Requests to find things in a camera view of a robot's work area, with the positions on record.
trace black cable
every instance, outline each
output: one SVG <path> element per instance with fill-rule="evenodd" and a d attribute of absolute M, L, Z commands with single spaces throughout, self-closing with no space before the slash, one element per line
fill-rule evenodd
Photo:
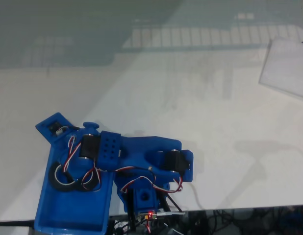
<path fill-rule="evenodd" d="M 216 215 L 215 211 L 213 211 L 213 213 L 214 213 L 214 217 L 215 217 L 215 226 L 214 226 L 213 231 L 211 232 L 211 235 L 213 235 L 216 232 L 216 229 L 217 229 L 217 215 Z"/>
<path fill-rule="evenodd" d="M 171 198 L 171 196 L 167 193 L 167 197 L 173 203 L 173 205 L 178 209 L 179 212 L 183 212 L 181 208 L 177 205 L 177 203 Z"/>

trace blue knob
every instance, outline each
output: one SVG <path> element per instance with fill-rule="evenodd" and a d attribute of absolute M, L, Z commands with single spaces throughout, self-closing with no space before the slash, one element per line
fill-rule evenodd
<path fill-rule="evenodd" d="M 83 126 L 85 128 L 94 128 L 94 129 L 98 129 L 99 128 L 99 125 L 97 123 L 90 122 L 90 121 L 83 122 Z"/>

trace white table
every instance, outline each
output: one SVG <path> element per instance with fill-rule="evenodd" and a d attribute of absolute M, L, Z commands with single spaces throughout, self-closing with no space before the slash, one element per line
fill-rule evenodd
<path fill-rule="evenodd" d="M 303 204 L 303 100 L 258 84 L 270 39 L 303 41 L 303 0 L 61 2 L 0 5 L 0 221 L 35 218 L 55 112 L 181 140 L 183 210 Z"/>

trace white wire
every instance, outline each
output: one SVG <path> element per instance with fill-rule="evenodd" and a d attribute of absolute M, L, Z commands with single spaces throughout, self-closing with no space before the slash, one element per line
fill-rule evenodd
<path fill-rule="evenodd" d="M 173 215 L 173 214 L 185 214 L 185 212 L 174 212 L 174 211 L 169 211 L 169 212 L 160 212 L 157 213 L 157 216 L 167 216 L 167 215 Z"/>
<path fill-rule="evenodd" d="M 62 183 L 62 182 L 60 182 L 60 181 L 58 180 L 57 171 L 58 171 L 59 167 L 61 167 L 61 165 L 59 165 L 59 166 L 55 169 L 55 172 L 54 172 L 54 177 L 55 177 L 56 181 L 58 181 L 59 184 L 61 184 L 61 185 L 66 185 L 66 186 L 71 185 L 71 184 L 74 184 L 75 181 L 72 181 L 72 182 L 69 183 L 69 184 L 64 184 L 64 183 Z"/>
<path fill-rule="evenodd" d="M 81 146 L 81 143 L 79 143 L 79 144 L 75 147 L 73 153 L 70 153 L 70 158 L 67 160 L 67 162 L 64 164 L 64 167 L 63 167 L 64 172 L 67 172 L 67 170 L 68 170 L 68 168 L 69 168 L 70 160 L 71 160 L 71 158 L 73 157 L 73 155 L 76 153 L 76 151 L 78 150 L 78 148 L 79 148 L 80 146 Z"/>
<path fill-rule="evenodd" d="M 152 184 L 153 188 L 155 188 L 155 189 L 159 189 L 159 190 L 162 190 L 162 191 L 165 191 L 165 192 L 170 192 L 170 193 L 176 192 L 176 191 L 177 191 L 177 189 L 176 189 L 176 190 L 166 190 L 166 189 L 164 189 L 164 188 L 160 188 L 160 187 L 156 186 L 156 185 L 155 185 L 149 178 L 147 178 L 146 176 L 139 176 L 139 177 L 137 177 L 136 179 L 133 179 L 133 180 L 127 182 L 127 183 L 120 189 L 120 191 L 123 192 L 123 193 L 126 193 L 126 192 L 127 192 L 127 189 L 126 189 L 126 188 L 127 188 L 130 184 L 132 184 L 135 180 L 138 180 L 138 179 L 147 179 L 147 180 Z M 182 180 L 182 179 L 181 179 L 181 177 L 180 177 L 179 183 L 178 183 L 178 188 L 181 188 L 181 186 L 180 186 L 181 180 Z"/>
<path fill-rule="evenodd" d="M 178 232 L 177 230 L 175 230 L 175 229 L 172 229 L 173 231 L 175 231 L 177 234 L 180 234 L 180 235 L 184 235 L 184 234 L 182 234 L 182 233 L 180 233 L 180 232 Z"/>

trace blue base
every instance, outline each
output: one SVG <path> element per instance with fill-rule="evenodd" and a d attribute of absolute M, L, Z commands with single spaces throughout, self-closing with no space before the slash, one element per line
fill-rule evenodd
<path fill-rule="evenodd" d="M 34 229 L 47 234 L 105 234 L 114 173 L 101 174 L 102 187 L 98 192 L 60 192 L 48 181 L 48 169 L 55 160 L 51 148 Z"/>

